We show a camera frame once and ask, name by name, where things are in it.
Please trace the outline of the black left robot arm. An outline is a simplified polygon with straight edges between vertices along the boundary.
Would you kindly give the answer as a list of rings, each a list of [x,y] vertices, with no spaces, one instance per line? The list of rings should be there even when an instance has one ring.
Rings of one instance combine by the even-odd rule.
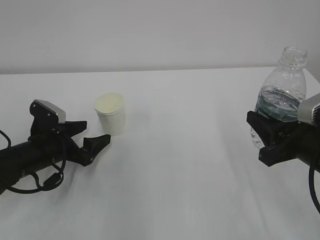
[[[83,167],[92,164],[111,143],[111,136],[85,137],[79,147],[72,137],[86,128],[86,121],[66,121],[48,128],[34,122],[26,142],[0,151],[0,191],[17,194],[51,191],[63,182],[67,162]]]

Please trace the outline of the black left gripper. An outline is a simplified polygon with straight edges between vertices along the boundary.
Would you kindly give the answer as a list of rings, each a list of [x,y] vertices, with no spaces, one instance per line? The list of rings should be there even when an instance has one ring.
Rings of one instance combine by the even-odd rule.
[[[82,166],[90,165],[96,156],[111,143],[111,135],[83,139],[79,147],[72,139],[87,129],[87,121],[58,123],[51,132],[31,135],[29,140],[51,163],[65,160]]]

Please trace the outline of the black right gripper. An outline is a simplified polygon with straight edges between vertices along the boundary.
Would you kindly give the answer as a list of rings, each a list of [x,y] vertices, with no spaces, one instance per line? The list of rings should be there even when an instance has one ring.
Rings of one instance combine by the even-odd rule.
[[[259,149],[258,159],[266,166],[299,159],[308,166],[315,161],[320,171],[320,128],[298,122],[282,122],[249,111],[246,116],[251,126],[253,145]]]

